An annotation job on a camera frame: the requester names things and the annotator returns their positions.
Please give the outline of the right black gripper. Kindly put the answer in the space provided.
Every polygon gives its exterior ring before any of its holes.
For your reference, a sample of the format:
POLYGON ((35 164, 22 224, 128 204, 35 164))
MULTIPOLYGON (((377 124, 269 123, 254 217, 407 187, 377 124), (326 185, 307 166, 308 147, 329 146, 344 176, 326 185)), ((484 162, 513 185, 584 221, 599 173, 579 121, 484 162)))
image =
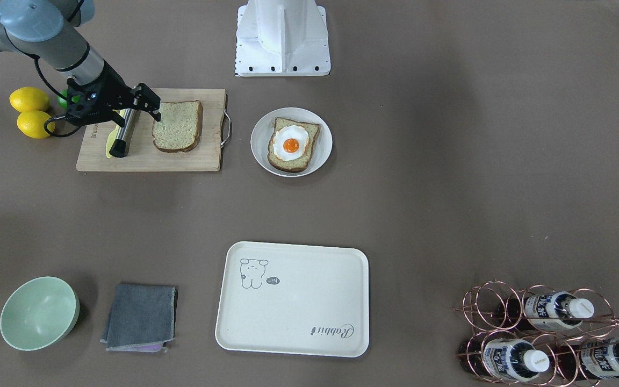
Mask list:
POLYGON ((148 112, 156 122, 162 120, 161 98, 146 84, 129 87, 123 78, 106 63, 100 76, 86 85, 67 81, 66 117, 68 123, 81 127, 113 121, 125 126, 125 118, 116 110, 133 108, 148 112))

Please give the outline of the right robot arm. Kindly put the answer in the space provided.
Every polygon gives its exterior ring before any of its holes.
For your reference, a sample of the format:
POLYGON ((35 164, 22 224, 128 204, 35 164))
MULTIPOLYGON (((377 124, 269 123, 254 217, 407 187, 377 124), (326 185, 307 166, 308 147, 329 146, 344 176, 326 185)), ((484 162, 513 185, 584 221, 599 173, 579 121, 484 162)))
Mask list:
POLYGON ((78 32, 94 10, 92 1, 0 1, 0 52, 43 60, 66 77, 62 119, 71 125, 123 126, 123 109, 148 112, 160 121, 159 96, 143 83, 128 87, 78 32))

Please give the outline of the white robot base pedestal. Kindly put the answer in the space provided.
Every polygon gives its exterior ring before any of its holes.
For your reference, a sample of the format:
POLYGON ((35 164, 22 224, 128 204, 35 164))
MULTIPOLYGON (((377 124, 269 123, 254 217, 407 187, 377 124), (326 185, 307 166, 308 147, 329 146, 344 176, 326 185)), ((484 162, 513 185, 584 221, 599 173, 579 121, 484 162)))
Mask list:
POLYGON ((236 22, 235 76, 330 74, 326 11, 315 1, 248 1, 236 22))

